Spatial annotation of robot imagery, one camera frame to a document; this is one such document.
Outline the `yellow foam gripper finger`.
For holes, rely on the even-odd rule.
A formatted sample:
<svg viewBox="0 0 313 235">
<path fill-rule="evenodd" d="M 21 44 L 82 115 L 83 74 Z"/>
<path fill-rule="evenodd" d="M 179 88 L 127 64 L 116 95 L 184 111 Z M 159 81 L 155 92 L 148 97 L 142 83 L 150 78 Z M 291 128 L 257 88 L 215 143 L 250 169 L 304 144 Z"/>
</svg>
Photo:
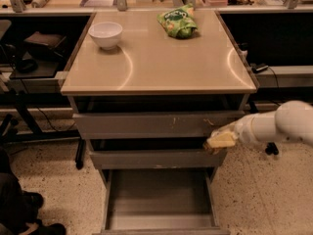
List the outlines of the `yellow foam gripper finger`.
<svg viewBox="0 0 313 235">
<path fill-rule="evenodd" d="M 232 131 L 214 132 L 206 139 L 204 147 L 206 149 L 219 149 L 233 147 L 236 145 L 237 136 Z"/>
</svg>

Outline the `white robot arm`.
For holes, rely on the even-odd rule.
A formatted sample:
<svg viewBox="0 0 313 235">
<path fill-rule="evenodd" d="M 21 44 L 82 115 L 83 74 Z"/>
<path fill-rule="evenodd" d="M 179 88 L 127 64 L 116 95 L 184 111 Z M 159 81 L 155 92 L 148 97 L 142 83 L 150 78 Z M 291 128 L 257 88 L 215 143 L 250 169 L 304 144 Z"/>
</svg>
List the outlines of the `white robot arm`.
<svg viewBox="0 0 313 235">
<path fill-rule="evenodd" d="M 291 142 L 313 146 L 313 107 L 302 101 L 288 101 L 276 111 L 244 116 L 212 131 L 204 141 L 206 149 L 243 144 Z"/>
</svg>

